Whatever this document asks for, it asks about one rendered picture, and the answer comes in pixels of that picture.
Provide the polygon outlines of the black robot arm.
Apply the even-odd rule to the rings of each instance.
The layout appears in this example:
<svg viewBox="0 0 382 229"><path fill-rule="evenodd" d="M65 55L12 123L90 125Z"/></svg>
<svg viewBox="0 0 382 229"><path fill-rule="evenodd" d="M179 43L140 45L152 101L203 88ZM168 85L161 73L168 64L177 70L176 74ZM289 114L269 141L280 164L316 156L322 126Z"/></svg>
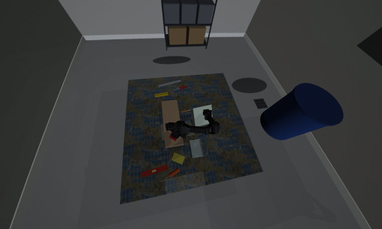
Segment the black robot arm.
<svg viewBox="0 0 382 229"><path fill-rule="evenodd" d="M171 122L166 123L166 131L173 130L171 137L178 139L179 133L180 134L186 134L188 132L193 133L204 133L206 135L208 134L216 134L219 132L219 123L217 121L214 121L212 118L212 110L206 109L203 110L204 119L209 122L208 126L202 127L202 126L190 126L185 123L185 121L177 121L177 122ZM209 132L209 129L211 128L211 132Z"/></svg>

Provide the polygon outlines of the tan floor panel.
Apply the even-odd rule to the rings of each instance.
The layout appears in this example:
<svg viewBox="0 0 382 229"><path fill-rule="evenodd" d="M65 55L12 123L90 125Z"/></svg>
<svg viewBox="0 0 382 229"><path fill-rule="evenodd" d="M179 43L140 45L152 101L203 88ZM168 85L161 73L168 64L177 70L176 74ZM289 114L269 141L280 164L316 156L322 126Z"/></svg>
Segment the tan floor panel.
<svg viewBox="0 0 382 229"><path fill-rule="evenodd" d="M180 120L178 102L177 100L171 101L161 101L162 102L162 115L163 115L163 127L164 127L164 139L165 139L165 148L175 147L184 145L183 138L179 138L174 141L169 138L171 131L166 131L166 123L177 122Z"/></svg>

